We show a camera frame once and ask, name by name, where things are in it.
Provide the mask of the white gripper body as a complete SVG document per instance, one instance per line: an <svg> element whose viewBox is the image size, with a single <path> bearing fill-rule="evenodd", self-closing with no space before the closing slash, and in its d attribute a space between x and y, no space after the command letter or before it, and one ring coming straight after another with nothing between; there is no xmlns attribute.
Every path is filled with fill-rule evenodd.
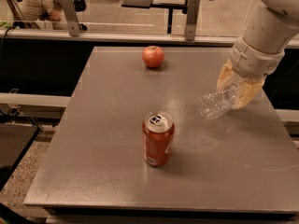
<svg viewBox="0 0 299 224"><path fill-rule="evenodd" d="M243 78L260 78L275 72L284 56L281 51L277 54L266 54L248 45L240 36L233 45L230 61L234 70Z"/></svg>

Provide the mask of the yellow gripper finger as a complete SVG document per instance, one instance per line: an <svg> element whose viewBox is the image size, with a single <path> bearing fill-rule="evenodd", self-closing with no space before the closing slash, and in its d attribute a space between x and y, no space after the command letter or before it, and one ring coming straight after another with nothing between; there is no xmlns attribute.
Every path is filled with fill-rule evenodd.
<svg viewBox="0 0 299 224"><path fill-rule="evenodd" d="M236 77L233 80L233 109L237 110L246 106L262 89L264 78Z"/></svg>
<svg viewBox="0 0 299 224"><path fill-rule="evenodd" d="M237 72L234 69L233 63L230 59L223 65L218 81L217 81L217 90L223 91L228 86L230 86L235 78L237 77Z"/></svg>

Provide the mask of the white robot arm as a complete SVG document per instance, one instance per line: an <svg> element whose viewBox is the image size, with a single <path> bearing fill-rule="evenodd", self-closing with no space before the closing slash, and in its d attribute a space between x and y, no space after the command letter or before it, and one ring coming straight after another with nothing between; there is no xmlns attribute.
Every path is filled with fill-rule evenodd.
<svg viewBox="0 0 299 224"><path fill-rule="evenodd" d="M299 0L261 0L223 65L217 89L236 87L233 108L246 106L274 73L284 49L299 34Z"/></svg>

